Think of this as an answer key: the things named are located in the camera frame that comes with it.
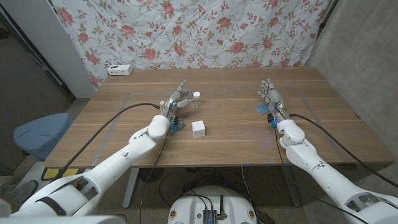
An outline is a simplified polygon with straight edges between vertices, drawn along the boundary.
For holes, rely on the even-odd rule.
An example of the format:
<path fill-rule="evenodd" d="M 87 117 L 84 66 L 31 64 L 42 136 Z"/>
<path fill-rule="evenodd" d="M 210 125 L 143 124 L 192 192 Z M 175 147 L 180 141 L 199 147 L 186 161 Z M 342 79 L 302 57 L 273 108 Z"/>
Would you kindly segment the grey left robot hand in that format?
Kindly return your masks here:
<path fill-rule="evenodd" d="M 160 115 L 166 117 L 170 122 L 174 120 L 173 112 L 175 109 L 183 108 L 189 103 L 193 103 L 194 101 L 198 101 L 200 99 L 200 92 L 194 92 L 192 98 L 187 98 L 180 101 L 181 98 L 188 96 L 191 92 L 191 90 L 183 90 L 183 86 L 185 84 L 186 81 L 182 81 L 177 90 L 172 93 L 170 98 L 160 106 Z"/>

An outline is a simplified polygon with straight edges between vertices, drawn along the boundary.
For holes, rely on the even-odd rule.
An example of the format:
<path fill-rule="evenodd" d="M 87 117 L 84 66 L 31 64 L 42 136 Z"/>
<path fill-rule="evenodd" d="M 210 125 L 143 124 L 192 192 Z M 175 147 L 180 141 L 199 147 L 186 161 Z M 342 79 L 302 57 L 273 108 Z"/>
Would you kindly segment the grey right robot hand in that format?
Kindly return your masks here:
<path fill-rule="evenodd" d="M 258 94 L 265 100 L 265 106 L 269 110 L 268 123 L 276 128 L 281 121 L 290 119 L 290 115 L 286 111 L 282 95 L 275 89 L 270 78 L 261 82 L 261 88 L 262 91 Z"/>

